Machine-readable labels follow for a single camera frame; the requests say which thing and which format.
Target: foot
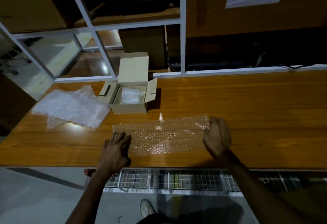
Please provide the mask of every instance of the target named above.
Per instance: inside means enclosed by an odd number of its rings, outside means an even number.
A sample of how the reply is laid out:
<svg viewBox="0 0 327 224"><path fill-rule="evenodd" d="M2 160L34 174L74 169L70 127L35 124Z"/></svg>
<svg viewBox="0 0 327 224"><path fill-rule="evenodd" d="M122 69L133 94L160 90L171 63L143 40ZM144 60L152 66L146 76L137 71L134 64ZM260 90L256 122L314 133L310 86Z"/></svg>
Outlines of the foot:
<svg viewBox="0 0 327 224"><path fill-rule="evenodd" d="M143 199L140 204L140 211L143 218L150 214L155 214L154 208L148 199Z"/></svg>

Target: gray floor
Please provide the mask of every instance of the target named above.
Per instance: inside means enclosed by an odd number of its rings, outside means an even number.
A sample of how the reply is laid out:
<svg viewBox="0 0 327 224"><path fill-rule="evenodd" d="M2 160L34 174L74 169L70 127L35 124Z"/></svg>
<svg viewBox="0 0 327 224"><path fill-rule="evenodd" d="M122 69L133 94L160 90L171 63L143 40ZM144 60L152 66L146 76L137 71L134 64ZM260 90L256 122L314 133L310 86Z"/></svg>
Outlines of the gray floor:
<svg viewBox="0 0 327 224"><path fill-rule="evenodd" d="M57 175L73 174L71 168L50 170ZM0 224L64 223L82 195L80 190L5 168L0 168L0 176ZM142 218L139 205L143 198L158 212L188 223L257 223L242 197L134 193L103 194L96 223L137 223Z"/></svg>

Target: hand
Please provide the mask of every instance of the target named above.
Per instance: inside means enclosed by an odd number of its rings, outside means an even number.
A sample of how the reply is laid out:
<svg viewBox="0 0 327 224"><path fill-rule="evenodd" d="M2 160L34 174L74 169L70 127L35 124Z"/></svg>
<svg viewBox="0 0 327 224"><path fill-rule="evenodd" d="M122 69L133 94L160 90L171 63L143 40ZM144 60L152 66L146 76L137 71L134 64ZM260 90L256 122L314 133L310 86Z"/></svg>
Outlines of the hand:
<svg viewBox="0 0 327 224"><path fill-rule="evenodd" d="M104 139L99 165L96 169L96 174L101 180L107 182L114 173L119 172L125 166L130 166L128 148L131 140L132 136L126 135L125 132L117 135L114 132L110 140Z"/></svg>
<svg viewBox="0 0 327 224"><path fill-rule="evenodd" d="M210 117L210 129L204 129L203 143L211 156L219 157L231 145L231 131L223 118Z"/></svg>

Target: clear plastic bubble wrap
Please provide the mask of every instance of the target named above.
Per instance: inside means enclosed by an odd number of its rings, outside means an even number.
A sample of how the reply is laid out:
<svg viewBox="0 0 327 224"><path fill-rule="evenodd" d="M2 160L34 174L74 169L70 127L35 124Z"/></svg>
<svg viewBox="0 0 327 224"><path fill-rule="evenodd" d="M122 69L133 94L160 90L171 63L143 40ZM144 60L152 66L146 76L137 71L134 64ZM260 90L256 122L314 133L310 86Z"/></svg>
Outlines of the clear plastic bubble wrap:
<svg viewBox="0 0 327 224"><path fill-rule="evenodd" d="M143 103L145 92L138 89L123 88L120 104Z"/></svg>
<svg viewBox="0 0 327 224"><path fill-rule="evenodd" d="M204 127L209 127L206 115L147 123L114 124L112 130L131 134L129 155L144 156L205 150L202 142Z"/></svg>
<svg viewBox="0 0 327 224"><path fill-rule="evenodd" d="M90 85L74 92L53 90L33 107L32 114L47 115L48 129L72 122L95 130L110 111L108 104L96 99Z"/></svg>

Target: person's left hand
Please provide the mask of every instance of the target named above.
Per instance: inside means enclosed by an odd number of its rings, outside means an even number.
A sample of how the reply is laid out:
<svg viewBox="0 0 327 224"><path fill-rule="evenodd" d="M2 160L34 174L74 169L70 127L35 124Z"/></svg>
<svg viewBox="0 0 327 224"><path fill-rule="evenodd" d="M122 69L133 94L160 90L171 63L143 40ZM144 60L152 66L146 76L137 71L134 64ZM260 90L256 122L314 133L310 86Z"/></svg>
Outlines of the person's left hand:
<svg viewBox="0 0 327 224"><path fill-rule="evenodd" d="M110 140L104 139L99 165L96 169L101 180L107 182L113 174L119 172L123 167L130 166L128 148L131 140L132 136L126 135L125 132L118 134L114 132Z"/></svg>

